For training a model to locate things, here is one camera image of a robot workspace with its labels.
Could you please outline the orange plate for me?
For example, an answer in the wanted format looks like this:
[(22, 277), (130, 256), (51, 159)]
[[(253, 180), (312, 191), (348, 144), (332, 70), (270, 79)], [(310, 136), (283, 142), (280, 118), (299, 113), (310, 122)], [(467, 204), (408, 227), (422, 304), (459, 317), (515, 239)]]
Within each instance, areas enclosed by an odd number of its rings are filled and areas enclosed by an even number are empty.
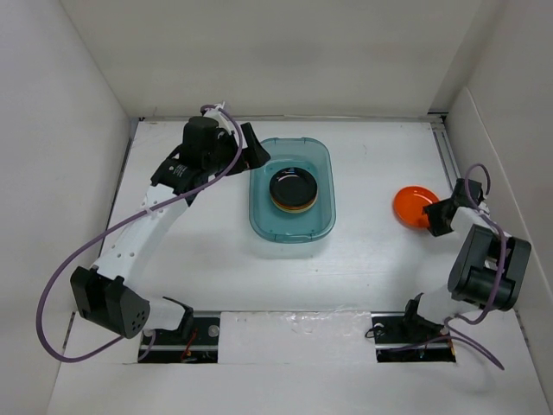
[(283, 202), (283, 201), (279, 201), (276, 198), (271, 198), (271, 201), (273, 202), (273, 204), (275, 206), (282, 206), (282, 207), (289, 208), (289, 209), (298, 209), (298, 208), (306, 208), (306, 207), (310, 207), (310, 206), (313, 207), (314, 204), (317, 202), (317, 197), (314, 197), (311, 200), (306, 201), (305, 203), (301, 203), (301, 204), (297, 204), (297, 203), (293, 204), (291, 202)]
[(407, 186), (398, 190), (394, 196), (392, 209), (403, 225), (425, 229), (429, 227), (429, 218), (424, 209), (438, 201), (438, 197), (427, 188)]

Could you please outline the black plate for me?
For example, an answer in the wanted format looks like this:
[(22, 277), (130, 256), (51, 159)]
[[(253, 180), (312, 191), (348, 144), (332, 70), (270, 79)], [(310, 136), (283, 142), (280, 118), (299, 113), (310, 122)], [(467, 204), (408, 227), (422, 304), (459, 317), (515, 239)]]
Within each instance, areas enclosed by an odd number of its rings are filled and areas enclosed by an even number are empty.
[(288, 167), (278, 170), (270, 179), (270, 198), (301, 204), (318, 195), (315, 178), (305, 169)]

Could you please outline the green plate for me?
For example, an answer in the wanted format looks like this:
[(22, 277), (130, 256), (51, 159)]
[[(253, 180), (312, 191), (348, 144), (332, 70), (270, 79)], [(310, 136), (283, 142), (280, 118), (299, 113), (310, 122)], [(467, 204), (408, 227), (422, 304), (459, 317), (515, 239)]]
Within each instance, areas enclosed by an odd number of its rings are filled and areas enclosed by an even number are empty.
[(312, 207), (303, 207), (303, 208), (298, 208), (298, 209), (289, 209), (289, 208), (286, 208), (286, 207), (282, 207), (282, 206), (276, 206), (276, 208), (281, 211), (281, 212), (284, 212), (286, 214), (303, 214), (303, 213), (306, 213), (307, 211), (309, 211)]

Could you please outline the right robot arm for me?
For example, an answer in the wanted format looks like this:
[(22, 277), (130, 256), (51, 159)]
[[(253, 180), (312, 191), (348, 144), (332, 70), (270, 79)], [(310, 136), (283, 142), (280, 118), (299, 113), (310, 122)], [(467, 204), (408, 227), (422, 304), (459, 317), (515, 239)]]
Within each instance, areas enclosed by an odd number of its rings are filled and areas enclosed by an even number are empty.
[(531, 255), (531, 243), (511, 236), (493, 222), (485, 207), (480, 182), (459, 179), (451, 196), (428, 197), (423, 188), (400, 190), (394, 199), (396, 216), (407, 226), (426, 229), (434, 237), (463, 239), (445, 285), (409, 300), (399, 329), (404, 337), (422, 341), (439, 335), (448, 317), (481, 310), (508, 311), (517, 302)]

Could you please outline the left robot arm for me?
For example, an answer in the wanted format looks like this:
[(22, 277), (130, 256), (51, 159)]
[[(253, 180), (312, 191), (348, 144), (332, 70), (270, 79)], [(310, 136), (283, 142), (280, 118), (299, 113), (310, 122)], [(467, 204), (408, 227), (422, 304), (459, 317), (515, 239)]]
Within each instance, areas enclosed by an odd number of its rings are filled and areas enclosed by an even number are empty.
[(125, 225), (90, 268), (78, 267), (73, 272), (70, 283), (83, 319), (127, 339), (142, 330), (162, 330), (177, 343), (190, 337), (192, 307), (170, 297), (147, 299), (138, 289), (156, 248), (209, 177), (233, 176), (270, 160), (251, 124), (243, 123), (238, 130), (241, 144), (216, 117), (188, 120), (181, 144), (150, 179), (142, 217)]

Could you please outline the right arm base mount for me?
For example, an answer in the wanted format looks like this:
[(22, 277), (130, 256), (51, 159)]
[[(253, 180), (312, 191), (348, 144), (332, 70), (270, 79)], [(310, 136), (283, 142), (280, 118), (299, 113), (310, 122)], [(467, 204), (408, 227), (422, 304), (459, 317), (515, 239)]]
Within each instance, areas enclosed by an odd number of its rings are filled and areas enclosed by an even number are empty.
[(373, 340), (378, 363), (456, 363), (444, 326), (410, 321), (403, 312), (372, 313), (365, 338)]

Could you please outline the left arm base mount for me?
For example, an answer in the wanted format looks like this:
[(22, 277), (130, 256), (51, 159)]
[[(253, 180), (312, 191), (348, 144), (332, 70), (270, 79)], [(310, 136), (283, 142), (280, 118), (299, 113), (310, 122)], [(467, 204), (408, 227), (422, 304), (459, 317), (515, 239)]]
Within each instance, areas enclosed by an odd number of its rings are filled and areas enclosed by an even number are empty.
[(220, 312), (201, 311), (194, 314), (191, 328), (184, 338), (177, 331), (156, 330), (155, 342), (143, 336), (137, 352), (139, 363), (216, 364), (219, 357)]

